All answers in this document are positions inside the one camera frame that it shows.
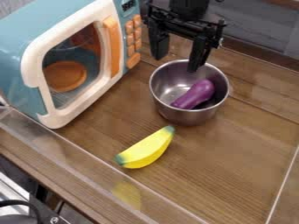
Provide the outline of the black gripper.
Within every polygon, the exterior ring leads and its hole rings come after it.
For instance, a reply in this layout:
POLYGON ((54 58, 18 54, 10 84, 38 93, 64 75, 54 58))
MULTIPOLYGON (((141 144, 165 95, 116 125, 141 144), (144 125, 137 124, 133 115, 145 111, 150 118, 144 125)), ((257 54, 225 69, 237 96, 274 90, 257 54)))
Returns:
POLYGON ((169 51, 169 33, 193 39, 186 71, 194 73, 210 48, 220 46, 226 26, 225 20, 209 12, 209 2, 141 2, 141 17, 156 60, 169 51))

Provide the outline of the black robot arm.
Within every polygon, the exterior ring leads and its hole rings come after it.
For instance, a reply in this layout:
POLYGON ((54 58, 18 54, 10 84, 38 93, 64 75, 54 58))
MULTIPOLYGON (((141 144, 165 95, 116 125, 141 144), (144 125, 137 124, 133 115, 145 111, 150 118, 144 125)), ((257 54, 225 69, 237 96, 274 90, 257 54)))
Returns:
POLYGON ((210 0, 138 0, 148 29, 152 57, 169 52, 170 35, 192 41, 186 71, 194 73, 205 64, 210 49, 222 41, 225 20, 208 13, 210 0))

